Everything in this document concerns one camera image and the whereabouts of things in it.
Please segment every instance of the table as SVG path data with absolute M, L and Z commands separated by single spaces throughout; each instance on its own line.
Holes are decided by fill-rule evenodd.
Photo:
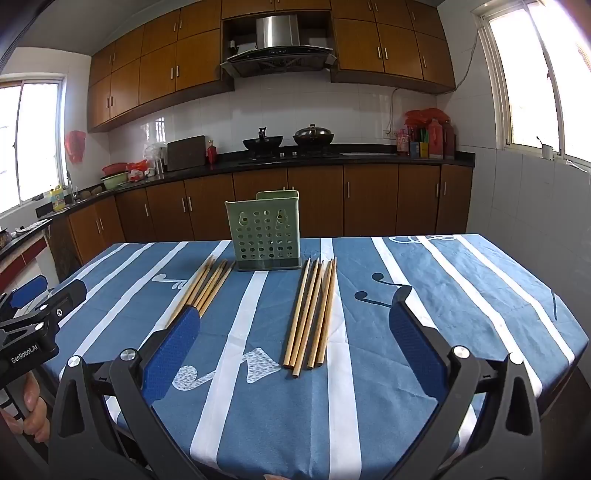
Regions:
M 299 379 L 280 368 L 301 272 L 233 271 L 167 395 L 154 408 L 181 448 L 241 478 L 381 479 L 436 405 L 388 326 L 396 287 L 451 345 L 502 360 L 521 351 L 543 411 L 582 355 L 587 337 L 540 280 L 479 235 L 302 239 L 303 258 L 338 257 L 327 359 Z M 55 377 L 74 353 L 106 361 L 162 329 L 187 281 L 228 241 L 114 245 L 72 278 L 89 290 L 61 322 Z M 382 282 L 372 279 L 383 273 Z M 113 398 L 108 406 L 123 423 Z M 452 451 L 465 445 L 481 395 Z

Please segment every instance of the ceiling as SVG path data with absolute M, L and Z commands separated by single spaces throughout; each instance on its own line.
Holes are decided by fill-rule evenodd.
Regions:
M 195 0 L 55 0 L 23 35 L 19 47 L 93 55 L 129 30 Z M 420 0 L 436 7 L 443 0 Z

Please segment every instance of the perforated green basket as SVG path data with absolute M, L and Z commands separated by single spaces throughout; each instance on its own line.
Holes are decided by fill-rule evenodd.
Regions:
M 297 190 L 277 190 L 226 202 L 238 270 L 301 267 L 299 198 Z

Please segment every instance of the range hood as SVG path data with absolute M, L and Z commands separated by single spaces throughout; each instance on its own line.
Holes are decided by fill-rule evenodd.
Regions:
M 222 68 L 239 78 L 321 70 L 335 61 L 332 48 L 300 45 L 296 15 L 270 15 L 256 19 L 256 48 L 228 57 Z

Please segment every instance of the bundle of chopsticks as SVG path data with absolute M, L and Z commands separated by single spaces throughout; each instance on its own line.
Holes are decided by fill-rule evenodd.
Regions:
M 312 337 L 312 346 L 308 355 L 308 368 L 319 367 L 324 363 L 326 354 L 326 342 L 329 336 L 330 312 L 332 310 L 332 300 L 335 291 L 336 281 L 336 258 L 330 260 L 325 267 L 325 262 L 316 259 L 312 268 L 312 275 L 308 282 L 308 273 L 310 270 L 310 259 L 304 267 L 304 274 L 301 279 L 300 289 L 295 301 L 295 311 L 291 322 L 290 335 L 287 339 L 287 348 L 283 366 L 293 369 L 293 376 L 299 377 L 302 363 L 314 316 L 317 311 L 316 329 Z M 320 307 L 317 308 L 318 297 L 322 287 L 322 300 Z M 306 292 L 306 300 L 302 309 L 302 301 Z
M 189 288 L 185 292 L 183 299 L 173 311 L 168 323 L 172 322 L 176 318 L 185 305 L 195 307 L 199 311 L 199 316 L 203 317 L 203 314 L 210 306 L 219 289 L 222 288 L 223 283 L 226 281 L 236 262 L 232 262 L 231 265 L 226 268 L 228 261 L 222 260 L 201 290 L 201 286 L 211 272 L 214 263 L 214 257 L 210 256 L 200 267 L 199 272 L 193 279 L 193 282 L 189 285 Z

